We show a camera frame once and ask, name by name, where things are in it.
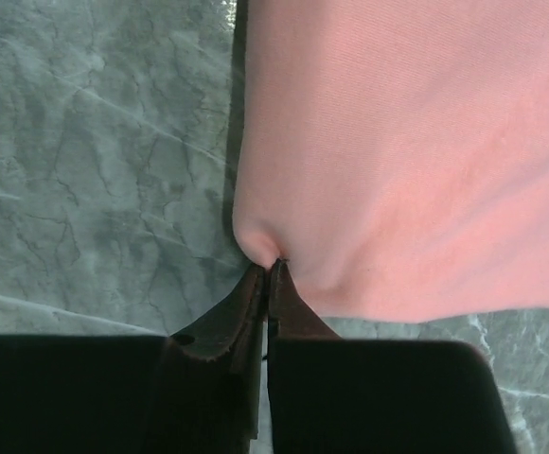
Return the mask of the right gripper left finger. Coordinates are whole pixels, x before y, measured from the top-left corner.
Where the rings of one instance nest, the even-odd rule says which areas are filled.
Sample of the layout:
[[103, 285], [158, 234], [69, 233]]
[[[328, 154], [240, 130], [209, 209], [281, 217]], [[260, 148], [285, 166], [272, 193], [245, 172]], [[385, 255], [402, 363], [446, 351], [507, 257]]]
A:
[[170, 336], [0, 335], [0, 453], [245, 453], [265, 271]]

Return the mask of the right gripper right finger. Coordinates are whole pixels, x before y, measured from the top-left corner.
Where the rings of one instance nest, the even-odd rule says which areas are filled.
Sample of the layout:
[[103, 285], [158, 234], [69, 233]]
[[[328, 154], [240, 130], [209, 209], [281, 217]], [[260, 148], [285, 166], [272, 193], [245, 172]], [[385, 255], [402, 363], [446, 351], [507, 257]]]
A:
[[485, 358], [450, 340], [349, 340], [277, 262], [268, 298], [268, 395], [277, 453], [512, 453]]

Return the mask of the pink t shirt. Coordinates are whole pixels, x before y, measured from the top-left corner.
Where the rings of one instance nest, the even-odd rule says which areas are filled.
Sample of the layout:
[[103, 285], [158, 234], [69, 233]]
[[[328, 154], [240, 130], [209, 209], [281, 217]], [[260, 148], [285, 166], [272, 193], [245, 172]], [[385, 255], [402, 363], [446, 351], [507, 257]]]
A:
[[549, 307], [549, 1], [252, 1], [233, 228], [328, 316]]

